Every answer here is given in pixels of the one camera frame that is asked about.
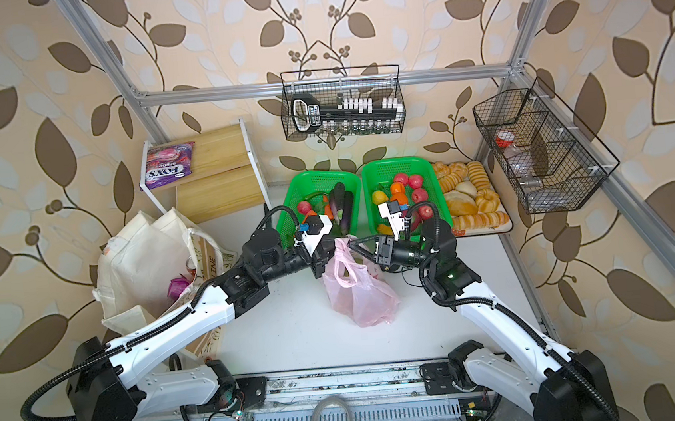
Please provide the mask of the pink plastic bag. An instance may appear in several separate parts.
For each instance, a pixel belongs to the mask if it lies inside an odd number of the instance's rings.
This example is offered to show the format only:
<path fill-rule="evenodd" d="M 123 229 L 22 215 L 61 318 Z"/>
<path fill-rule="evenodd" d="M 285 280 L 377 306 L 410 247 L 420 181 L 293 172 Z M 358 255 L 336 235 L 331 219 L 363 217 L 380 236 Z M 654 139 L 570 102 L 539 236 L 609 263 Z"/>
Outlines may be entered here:
<path fill-rule="evenodd" d="M 334 240 L 335 251 L 322 274 L 332 309 L 361 328 L 394 322 L 401 299 L 389 284 L 377 277 L 377 266 L 355 257 L 354 237 Z"/>

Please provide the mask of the purple lot 100 candy bag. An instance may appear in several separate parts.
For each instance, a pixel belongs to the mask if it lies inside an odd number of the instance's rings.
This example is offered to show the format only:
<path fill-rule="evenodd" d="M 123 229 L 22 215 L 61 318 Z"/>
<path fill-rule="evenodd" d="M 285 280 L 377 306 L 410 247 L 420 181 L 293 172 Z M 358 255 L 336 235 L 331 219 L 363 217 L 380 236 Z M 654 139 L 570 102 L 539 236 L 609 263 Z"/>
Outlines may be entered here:
<path fill-rule="evenodd" d="M 180 274 L 177 278 L 172 279 L 169 282 L 168 287 L 168 298 L 173 302 L 179 300 L 180 296 L 188 289 L 191 285 L 191 281 L 183 274 Z"/>

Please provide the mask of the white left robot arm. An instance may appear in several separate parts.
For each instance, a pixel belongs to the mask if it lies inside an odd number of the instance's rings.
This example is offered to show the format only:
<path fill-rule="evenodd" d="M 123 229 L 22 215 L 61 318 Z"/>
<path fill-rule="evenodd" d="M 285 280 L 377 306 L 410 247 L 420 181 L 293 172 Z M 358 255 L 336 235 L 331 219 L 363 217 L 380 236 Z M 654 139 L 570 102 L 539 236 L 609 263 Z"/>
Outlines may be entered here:
<path fill-rule="evenodd" d="M 133 333 L 108 343 L 88 340 L 76 364 L 36 389 L 23 402 L 24 421 L 134 421 L 160 410 L 207 406 L 234 380 L 220 361 L 199 371 L 152 371 L 185 345 L 246 314 L 270 294 L 270 284 L 306 268 L 320 278 L 334 251 L 326 215 L 295 226 L 291 246 L 261 221 L 223 275 L 206 280 L 190 301 Z"/>

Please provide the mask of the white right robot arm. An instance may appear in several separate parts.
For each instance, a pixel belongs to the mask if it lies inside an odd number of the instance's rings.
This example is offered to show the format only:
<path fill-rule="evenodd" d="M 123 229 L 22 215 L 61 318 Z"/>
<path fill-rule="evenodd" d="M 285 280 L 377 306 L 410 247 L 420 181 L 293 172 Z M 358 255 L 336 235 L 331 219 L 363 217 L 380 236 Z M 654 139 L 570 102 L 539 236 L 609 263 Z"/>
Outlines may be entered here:
<path fill-rule="evenodd" d="M 534 421 L 622 421 L 603 362 L 553 340 L 506 305 L 462 261 L 451 226 L 437 212 L 413 240 L 410 224 L 418 209 L 382 205 L 392 234 L 353 239 L 349 248 L 385 272 L 415 269 L 434 304 L 460 313 L 499 346 L 500 355 L 475 340 L 454 349 L 449 359 L 455 387 L 489 388 Z"/>

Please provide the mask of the cream floral tote bag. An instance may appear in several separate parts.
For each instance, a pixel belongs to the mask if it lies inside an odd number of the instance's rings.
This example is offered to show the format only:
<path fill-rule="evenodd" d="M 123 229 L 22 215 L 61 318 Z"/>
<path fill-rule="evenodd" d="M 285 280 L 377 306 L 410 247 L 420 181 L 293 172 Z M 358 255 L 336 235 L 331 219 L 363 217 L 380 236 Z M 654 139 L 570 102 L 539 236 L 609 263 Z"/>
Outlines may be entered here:
<path fill-rule="evenodd" d="M 238 254 L 226 250 L 177 210 L 159 218 L 140 212 L 111 238 L 98 259 L 93 296 L 102 324 L 133 333 L 183 306 L 206 280 L 223 275 Z M 191 285 L 173 302 L 169 282 L 185 275 Z"/>

